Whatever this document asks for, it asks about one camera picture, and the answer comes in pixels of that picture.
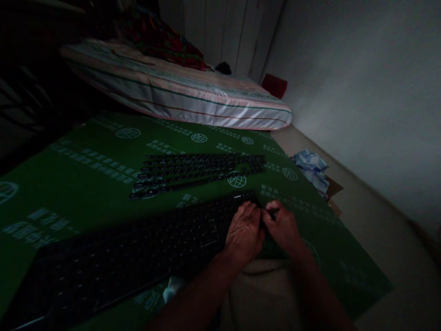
table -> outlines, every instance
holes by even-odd
[[[128,200],[146,154],[213,152],[264,154],[266,172]],[[352,319],[392,290],[268,133],[104,112],[0,179],[0,314],[7,310],[38,247],[91,228],[250,189],[262,205],[279,199],[295,213],[301,237]],[[284,253],[267,238],[259,257],[284,258]],[[163,306],[166,286],[164,282],[75,329],[141,329]]]

red blanket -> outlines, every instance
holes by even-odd
[[[119,32],[143,54],[199,70],[211,70],[202,53],[151,11],[132,6],[118,20]]]

keyboard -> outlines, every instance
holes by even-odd
[[[258,204],[252,191],[237,192],[40,248],[0,329],[65,330],[171,275],[193,276],[248,200]]]
[[[266,163],[264,155],[239,153],[159,154],[146,155],[146,158],[130,200],[265,172]]]

cardboard box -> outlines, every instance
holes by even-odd
[[[328,200],[328,205],[329,205],[329,207],[331,207],[331,209],[333,210],[333,212],[334,212],[338,217],[340,217],[340,215],[341,215],[341,210],[340,210],[340,208],[338,208],[338,206],[335,204],[334,200],[329,199],[329,200]]]
[[[331,207],[331,209],[334,211],[334,213],[338,217],[340,217],[341,210],[340,210],[340,208],[335,204],[335,202],[331,198],[334,195],[336,195],[338,192],[343,190],[343,186],[341,186],[340,184],[338,184],[336,181],[334,181],[333,179],[329,178],[328,176],[326,176],[326,180],[329,182],[328,190],[326,191],[326,194],[328,195],[327,203],[328,203],[329,207]]]

mattress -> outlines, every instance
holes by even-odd
[[[248,78],[185,68],[118,41],[87,39],[60,53],[80,78],[150,116],[254,130],[291,123],[290,108]]]

